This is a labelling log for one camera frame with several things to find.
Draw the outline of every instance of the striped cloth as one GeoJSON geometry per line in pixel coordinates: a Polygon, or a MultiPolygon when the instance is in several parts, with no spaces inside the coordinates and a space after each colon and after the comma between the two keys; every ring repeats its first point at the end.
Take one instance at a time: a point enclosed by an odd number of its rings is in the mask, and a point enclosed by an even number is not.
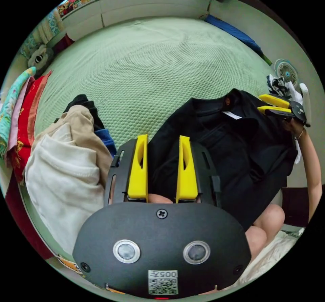
{"type": "Polygon", "coordinates": [[[3,159],[4,154],[6,153],[9,134],[10,134],[10,126],[11,126],[11,117],[13,114],[13,110],[15,104],[17,102],[19,93],[27,79],[31,76],[34,76],[36,72],[36,68],[32,67],[25,70],[22,74],[18,76],[18,78],[14,81],[10,90],[7,94],[6,100],[3,103],[3,106],[0,110],[0,158],[3,159]]]}
{"type": "Polygon", "coordinates": [[[282,76],[279,78],[275,78],[272,75],[269,75],[266,78],[267,78],[267,87],[270,94],[275,94],[283,97],[284,99],[291,101],[292,95],[290,89],[288,86],[286,86],[286,83],[282,76]]]}

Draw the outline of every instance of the textured green blanket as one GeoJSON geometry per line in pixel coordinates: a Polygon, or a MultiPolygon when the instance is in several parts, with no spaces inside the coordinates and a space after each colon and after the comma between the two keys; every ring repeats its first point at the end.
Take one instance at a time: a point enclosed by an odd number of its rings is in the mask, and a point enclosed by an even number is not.
{"type": "Polygon", "coordinates": [[[245,44],[201,20],[151,18],[101,29],[64,50],[38,106],[35,135],[78,94],[93,100],[119,147],[156,133],[189,98],[232,88],[268,92],[273,71],[245,44]]]}

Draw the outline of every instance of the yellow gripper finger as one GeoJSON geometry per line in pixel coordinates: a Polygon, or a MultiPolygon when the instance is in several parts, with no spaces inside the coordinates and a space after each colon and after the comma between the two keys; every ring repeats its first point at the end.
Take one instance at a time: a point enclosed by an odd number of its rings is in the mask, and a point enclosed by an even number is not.
{"type": "Polygon", "coordinates": [[[275,111],[282,111],[282,112],[287,112],[287,113],[292,113],[292,111],[290,109],[285,109],[285,108],[280,108],[278,106],[269,106],[269,105],[264,105],[264,106],[259,106],[257,108],[259,110],[259,112],[261,112],[262,114],[265,114],[266,110],[275,110],[275,111]]]}
{"type": "Polygon", "coordinates": [[[138,136],[130,173],[128,196],[148,202],[148,135],[138,136]]]}
{"type": "Polygon", "coordinates": [[[290,102],[286,100],[282,100],[281,98],[275,97],[270,94],[263,94],[259,96],[259,99],[261,99],[263,102],[267,104],[272,104],[274,106],[284,108],[284,109],[289,109],[290,107],[290,102]]]}
{"type": "Polygon", "coordinates": [[[197,195],[198,191],[190,138],[180,136],[176,203],[180,199],[194,200],[197,195]]]}

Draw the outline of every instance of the wrist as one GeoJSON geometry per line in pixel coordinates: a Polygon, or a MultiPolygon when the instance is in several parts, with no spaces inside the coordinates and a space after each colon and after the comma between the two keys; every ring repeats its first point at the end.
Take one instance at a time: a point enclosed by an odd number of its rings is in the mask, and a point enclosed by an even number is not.
{"type": "Polygon", "coordinates": [[[307,135],[307,131],[305,128],[303,128],[300,133],[295,134],[295,139],[298,140],[298,142],[300,142],[306,137],[306,135],[307,135]]]}

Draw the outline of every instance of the knee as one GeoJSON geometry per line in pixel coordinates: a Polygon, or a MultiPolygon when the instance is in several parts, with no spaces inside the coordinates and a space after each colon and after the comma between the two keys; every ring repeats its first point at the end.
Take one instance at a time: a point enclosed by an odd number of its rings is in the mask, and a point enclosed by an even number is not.
{"type": "Polygon", "coordinates": [[[266,212],[268,214],[268,219],[272,220],[271,222],[272,226],[275,229],[280,230],[285,219],[285,214],[283,209],[279,205],[270,204],[267,207],[266,212]]]}
{"type": "Polygon", "coordinates": [[[267,241],[266,232],[257,226],[251,226],[246,231],[246,238],[251,251],[262,249],[267,241]]]}

